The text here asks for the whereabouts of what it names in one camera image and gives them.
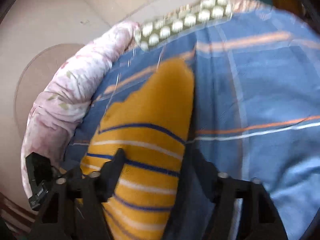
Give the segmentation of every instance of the metal screw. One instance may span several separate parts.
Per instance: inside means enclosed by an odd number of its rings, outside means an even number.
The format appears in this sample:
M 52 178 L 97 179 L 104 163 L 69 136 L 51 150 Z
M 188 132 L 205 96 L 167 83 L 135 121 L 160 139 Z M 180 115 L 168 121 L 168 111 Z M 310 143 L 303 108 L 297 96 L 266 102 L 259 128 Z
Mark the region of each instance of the metal screw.
M 100 176 L 100 172 L 99 171 L 93 171 L 89 174 L 90 178 L 96 178 Z
M 59 179 L 56 180 L 56 183 L 59 184 L 59 185 L 62 185 L 64 183 L 66 183 L 66 182 L 67 182 L 67 180 L 65 178 L 59 178 Z
M 226 173 L 226 172 L 219 172 L 219 173 L 218 173 L 218 177 L 219 177 L 219 178 L 226 179 L 227 177 L 229 177 L 229 175 L 228 175 L 228 173 Z
M 252 178 L 251 180 L 254 184 L 261 184 L 261 180 L 258 178 Z

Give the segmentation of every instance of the yellow striped cushion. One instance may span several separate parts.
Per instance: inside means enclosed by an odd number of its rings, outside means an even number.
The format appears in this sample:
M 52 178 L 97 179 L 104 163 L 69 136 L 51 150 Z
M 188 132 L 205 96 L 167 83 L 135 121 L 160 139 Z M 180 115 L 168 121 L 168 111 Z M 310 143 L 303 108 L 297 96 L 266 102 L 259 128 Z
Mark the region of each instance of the yellow striped cushion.
M 171 59 L 101 119 L 81 168 L 89 174 L 118 148 L 126 153 L 114 196 L 103 203 L 115 239 L 162 237 L 176 197 L 193 89 L 192 71 L 183 60 Z

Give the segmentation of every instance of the white tile floor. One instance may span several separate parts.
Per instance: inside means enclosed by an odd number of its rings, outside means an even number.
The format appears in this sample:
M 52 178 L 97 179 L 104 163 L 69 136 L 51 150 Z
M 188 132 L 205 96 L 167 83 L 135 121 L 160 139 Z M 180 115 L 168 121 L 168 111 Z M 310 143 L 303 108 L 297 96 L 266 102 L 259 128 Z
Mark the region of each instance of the white tile floor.
M 20 179 L 22 140 L 13 106 L 20 75 L 38 53 L 60 43 L 85 44 L 123 19 L 143 22 L 193 1 L 17 0 L 0 25 L 1 192 L 28 208 Z

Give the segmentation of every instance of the round rug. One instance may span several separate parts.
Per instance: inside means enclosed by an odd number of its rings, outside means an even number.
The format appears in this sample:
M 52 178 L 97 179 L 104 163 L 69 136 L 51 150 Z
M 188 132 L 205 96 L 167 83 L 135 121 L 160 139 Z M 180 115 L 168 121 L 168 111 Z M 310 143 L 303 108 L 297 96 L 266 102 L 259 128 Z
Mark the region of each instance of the round rug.
M 26 131 L 27 119 L 36 100 L 58 68 L 84 45 L 59 44 L 45 49 L 24 69 L 17 85 L 14 110 L 15 121 L 21 138 Z

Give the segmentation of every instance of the beige floor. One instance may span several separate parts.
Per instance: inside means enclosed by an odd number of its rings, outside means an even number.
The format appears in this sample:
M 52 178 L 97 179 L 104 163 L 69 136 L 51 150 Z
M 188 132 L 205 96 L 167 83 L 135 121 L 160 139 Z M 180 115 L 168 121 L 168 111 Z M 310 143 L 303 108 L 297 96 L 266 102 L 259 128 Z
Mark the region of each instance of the beige floor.
M 25 71 L 36 55 L 50 47 L 56 48 L 58 44 L 86 44 L 121 20 L 143 22 L 193 1 L 17 0 L 0 25 L 0 192 L 28 208 L 20 179 L 23 131 L 19 131 L 17 121 L 20 127 L 25 126 L 37 91 L 44 89 L 44 80 L 50 80 L 54 73 L 52 68 L 57 67 L 52 63 L 52 55 L 46 53 L 50 55 L 47 63 L 42 56 L 38 65 L 31 64 Z M 37 73 L 33 79 L 30 71 Z M 22 73 L 28 76 L 18 86 Z M 16 94 L 17 88 L 23 93 Z

